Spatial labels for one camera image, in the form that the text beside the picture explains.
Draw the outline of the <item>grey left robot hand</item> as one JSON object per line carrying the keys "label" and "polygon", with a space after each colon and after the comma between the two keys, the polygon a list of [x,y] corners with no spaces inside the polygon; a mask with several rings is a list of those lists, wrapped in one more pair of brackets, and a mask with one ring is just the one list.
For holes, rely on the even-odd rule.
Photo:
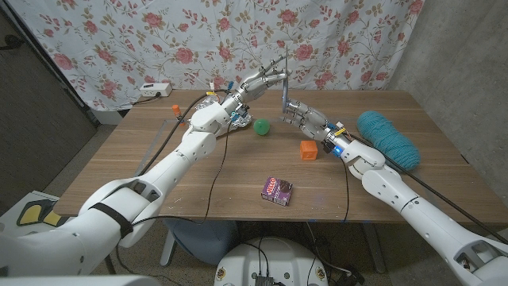
{"label": "grey left robot hand", "polygon": [[249,76],[236,89],[231,98],[237,102],[237,107],[231,113],[232,118],[245,118],[248,113],[247,103],[257,100],[264,92],[276,83],[283,83],[282,112],[287,112],[288,87],[291,70],[288,68],[288,55],[280,55],[277,60],[271,60],[267,67],[260,66],[257,73]]}

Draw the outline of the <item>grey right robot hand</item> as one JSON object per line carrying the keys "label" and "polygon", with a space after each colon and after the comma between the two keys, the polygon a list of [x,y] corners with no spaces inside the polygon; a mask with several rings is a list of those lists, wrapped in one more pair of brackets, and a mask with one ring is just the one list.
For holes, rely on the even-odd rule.
{"label": "grey right robot hand", "polygon": [[350,144],[340,122],[333,124],[322,112],[303,102],[288,99],[284,113],[286,115],[281,117],[284,122],[297,126],[307,137],[320,142],[326,153],[340,156]]}

